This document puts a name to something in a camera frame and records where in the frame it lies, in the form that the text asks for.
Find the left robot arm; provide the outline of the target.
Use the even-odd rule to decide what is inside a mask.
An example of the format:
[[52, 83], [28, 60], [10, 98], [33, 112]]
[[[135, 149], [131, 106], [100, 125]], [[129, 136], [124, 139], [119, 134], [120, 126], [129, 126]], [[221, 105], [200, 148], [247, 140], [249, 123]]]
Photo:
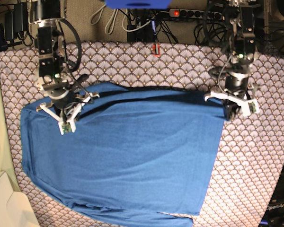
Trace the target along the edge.
[[[222, 41], [214, 41], [207, 28], [212, 9], [223, 5], [221, 19], [226, 35]], [[211, 68], [208, 73], [217, 81], [218, 89], [210, 91], [204, 99], [219, 99], [224, 117], [230, 121], [238, 113], [250, 116], [260, 112], [258, 102], [248, 94], [251, 65], [256, 58], [254, 6], [249, 0], [211, 0], [203, 14], [203, 30], [209, 43], [220, 46], [228, 58], [221, 67]]]

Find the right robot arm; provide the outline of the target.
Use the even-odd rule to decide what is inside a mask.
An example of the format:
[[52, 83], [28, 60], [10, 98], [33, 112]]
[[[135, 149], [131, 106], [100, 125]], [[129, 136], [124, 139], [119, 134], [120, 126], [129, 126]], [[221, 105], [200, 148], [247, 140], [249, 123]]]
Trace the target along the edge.
[[[82, 83], [86, 74], [78, 79], [73, 76], [81, 63], [81, 40], [74, 27], [66, 20], [65, 0], [32, 0], [28, 22], [37, 25], [35, 47], [39, 54], [37, 87], [50, 103], [41, 103], [36, 110], [44, 111], [58, 122], [61, 135], [76, 131], [83, 106], [92, 104], [98, 93], [85, 90]], [[65, 35], [61, 24], [65, 24], [74, 34], [78, 48], [76, 62], [68, 59]]]

